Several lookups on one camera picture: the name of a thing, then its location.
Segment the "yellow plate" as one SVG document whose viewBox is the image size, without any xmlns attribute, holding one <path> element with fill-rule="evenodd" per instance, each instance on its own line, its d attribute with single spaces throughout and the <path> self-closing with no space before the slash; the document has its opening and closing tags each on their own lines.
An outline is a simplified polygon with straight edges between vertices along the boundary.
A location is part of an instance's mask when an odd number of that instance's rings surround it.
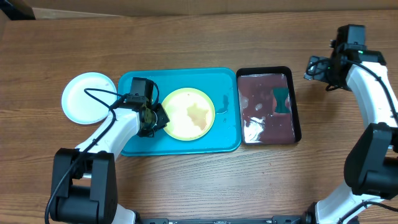
<svg viewBox="0 0 398 224">
<path fill-rule="evenodd" d="M 210 97 L 195 88 L 180 88 L 162 102 L 169 122 L 164 128 L 172 138 L 193 141 L 202 138 L 215 121 L 215 106 Z"/>
</svg>

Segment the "green sponge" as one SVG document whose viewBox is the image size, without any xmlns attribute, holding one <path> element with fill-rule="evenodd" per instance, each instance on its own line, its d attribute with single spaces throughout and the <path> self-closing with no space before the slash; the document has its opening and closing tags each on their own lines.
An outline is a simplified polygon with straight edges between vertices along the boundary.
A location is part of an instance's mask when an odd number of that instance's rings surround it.
<svg viewBox="0 0 398 224">
<path fill-rule="evenodd" d="M 286 102 L 289 98 L 288 88 L 275 88 L 273 89 L 274 99 L 276 101 L 275 112 L 279 114 L 290 113 L 289 107 Z"/>
</svg>

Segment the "light blue plate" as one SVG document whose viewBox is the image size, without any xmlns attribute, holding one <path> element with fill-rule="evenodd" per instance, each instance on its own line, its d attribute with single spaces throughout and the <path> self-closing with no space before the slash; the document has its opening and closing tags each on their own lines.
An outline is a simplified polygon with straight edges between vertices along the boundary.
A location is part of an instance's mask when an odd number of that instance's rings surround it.
<svg viewBox="0 0 398 224">
<path fill-rule="evenodd" d="M 116 87 L 110 78 L 98 72 L 82 73 L 68 83 L 62 94 L 63 112 L 74 123 L 94 124 L 105 119 L 109 113 L 107 107 L 84 92 L 86 88 L 110 91 L 87 91 L 107 105 L 117 100 Z"/>
</svg>

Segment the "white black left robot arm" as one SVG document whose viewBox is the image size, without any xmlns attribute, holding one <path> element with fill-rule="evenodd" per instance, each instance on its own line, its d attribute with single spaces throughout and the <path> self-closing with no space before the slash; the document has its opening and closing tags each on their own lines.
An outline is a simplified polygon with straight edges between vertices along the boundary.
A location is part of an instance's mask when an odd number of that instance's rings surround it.
<svg viewBox="0 0 398 224">
<path fill-rule="evenodd" d="M 45 222 L 135 223 L 136 213 L 118 203 L 115 161 L 133 136 L 152 137 L 168 122 L 160 103 L 117 108 L 76 149 L 59 149 Z"/>
</svg>

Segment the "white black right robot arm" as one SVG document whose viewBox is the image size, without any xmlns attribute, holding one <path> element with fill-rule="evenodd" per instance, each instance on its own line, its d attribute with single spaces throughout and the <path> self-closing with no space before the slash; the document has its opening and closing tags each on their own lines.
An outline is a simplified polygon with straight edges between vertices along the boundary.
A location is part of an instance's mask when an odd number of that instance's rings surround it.
<svg viewBox="0 0 398 224">
<path fill-rule="evenodd" d="M 328 84 L 327 90 L 351 91 L 358 103 L 364 133 L 348 154 L 344 181 L 327 198 L 313 203 L 302 223 L 357 223 L 359 213 L 397 196 L 397 98 L 389 84 L 382 53 L 347 50 L 334 57 L 310 57 L 304 77 Z"/>
</svg>

